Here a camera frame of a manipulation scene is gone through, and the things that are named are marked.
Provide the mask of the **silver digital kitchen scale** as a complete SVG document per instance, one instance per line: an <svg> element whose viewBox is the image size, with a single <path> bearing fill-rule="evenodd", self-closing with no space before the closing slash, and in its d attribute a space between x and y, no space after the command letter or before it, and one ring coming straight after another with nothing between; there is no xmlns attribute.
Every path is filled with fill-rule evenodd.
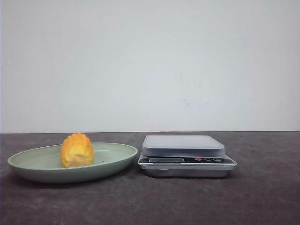
<svg viewBox="0 0 300 225"><path fill-rule="evenodd" d="M222 178L237 166L209 135L148 135L137 163L151 177Z"/></svg>

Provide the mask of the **yellow corn cob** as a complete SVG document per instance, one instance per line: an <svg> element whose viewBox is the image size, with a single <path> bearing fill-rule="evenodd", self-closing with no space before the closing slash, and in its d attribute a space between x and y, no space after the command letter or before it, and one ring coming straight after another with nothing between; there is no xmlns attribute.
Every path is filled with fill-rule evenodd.
<svg viewBox="0 0 300 225"><path fill-rule="evenodd" d="M69 135L63 141L60 158L64 168L94 164L94 149L90 139L81 133Z"/></svg>

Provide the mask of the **green oval plate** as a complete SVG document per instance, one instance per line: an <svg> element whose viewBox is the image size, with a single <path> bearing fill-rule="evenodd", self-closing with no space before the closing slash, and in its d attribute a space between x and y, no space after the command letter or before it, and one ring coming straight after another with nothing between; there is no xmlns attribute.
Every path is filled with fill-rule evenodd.
<svg viewBox="0 0 300 225"><path fill-rule="evenodd" d="M8 164L16 175L40 183L75 183L104 178L127 168L135 159L137 148L109 142L93 142L94 164L64 168L61 145L22 151L11 156Z"/></svg>

